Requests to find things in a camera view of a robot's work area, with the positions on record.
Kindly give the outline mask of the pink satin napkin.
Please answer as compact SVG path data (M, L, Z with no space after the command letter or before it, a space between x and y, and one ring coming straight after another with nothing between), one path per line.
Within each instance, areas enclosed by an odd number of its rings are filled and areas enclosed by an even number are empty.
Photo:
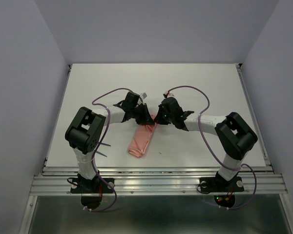
M128 153L136 158L141 158L147 152L157 124L139 125L128 147Z

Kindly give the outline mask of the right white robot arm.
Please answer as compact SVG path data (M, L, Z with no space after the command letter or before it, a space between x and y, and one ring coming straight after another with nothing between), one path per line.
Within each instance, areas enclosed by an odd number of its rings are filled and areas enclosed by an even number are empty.
M209 150L211 147L204 134L212 134L219 138L225 151L224 160L220 161L215 153L212 155L221 165L215 178L215 185L220 190L226 190L232 185L232 179L240 170L242 161L258 141L256 133L238 113L209 116L184 111L174 97L165 98L161 102L154 121L160 125L173 124L177 129L188 132L200 132Z

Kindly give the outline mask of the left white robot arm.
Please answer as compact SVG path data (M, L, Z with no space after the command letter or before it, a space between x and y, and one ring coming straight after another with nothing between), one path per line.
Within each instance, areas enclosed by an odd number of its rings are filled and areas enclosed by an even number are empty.
M97 168L94 166L94 153L102 144L111 124L123 123L134 119L138 124L128 152L136 157L142 157L147 151L156 128L153 116L150 115L144 99L146 93L137 94L129 91L124 100L105 106L93 102L102 109L91 110L81 107L70 123L65 133L65 140L73 148L78 162L78 174L83 178L82 186L88 192L98 189L99 180Z

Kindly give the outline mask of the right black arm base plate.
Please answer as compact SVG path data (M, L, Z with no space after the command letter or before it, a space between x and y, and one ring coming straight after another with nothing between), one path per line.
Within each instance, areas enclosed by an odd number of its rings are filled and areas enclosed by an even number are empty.
M222 177L202 177L199 179L197 191L203 194L209 193L226 193L226 192L243 192L244 186L242 178L234 177L230 181L224 180Z

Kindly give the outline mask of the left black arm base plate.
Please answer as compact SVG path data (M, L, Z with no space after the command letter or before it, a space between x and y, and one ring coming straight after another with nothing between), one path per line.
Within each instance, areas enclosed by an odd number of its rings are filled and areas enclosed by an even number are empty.
M77 177L69 177L67 182L70 184L72 194L112 194L112 189L102 182L98 177L87 180Z

